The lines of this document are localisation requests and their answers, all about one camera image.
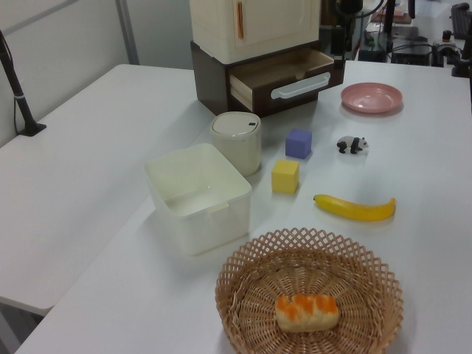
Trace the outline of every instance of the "toy banana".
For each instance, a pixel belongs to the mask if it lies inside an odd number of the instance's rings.
[[[395,198],[386,204],[362,205],[343,201],[331,195],[317,194],[313,197],[318,207],[357,221],[379,221],[387,219],[395,212]]]

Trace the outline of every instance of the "drawer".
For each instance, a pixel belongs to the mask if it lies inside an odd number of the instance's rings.
[[[316,100],[342,83],[344,70],[312,48],[263,58],[229,70],[230,95],[260,117]]]

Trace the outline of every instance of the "cream cabinet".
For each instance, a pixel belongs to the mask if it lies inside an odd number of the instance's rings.
[[[198,99],[214,114],[268,116],[339,85],[344,62],[319,51],[321,0],[190,0]]]
[[[321,0],[190,0],[193,40],[229,64],[317,41]]]

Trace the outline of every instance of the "floor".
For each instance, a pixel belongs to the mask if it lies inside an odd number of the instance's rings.
[[[0,354],[13,354],[39,325],[42,316],[0,303]]]

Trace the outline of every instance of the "toy bread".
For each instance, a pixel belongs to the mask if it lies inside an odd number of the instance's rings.
[[[275,316],[284,332],[314,332],[336,326],[339,309],[328,295],[281,296],[275,302]]]

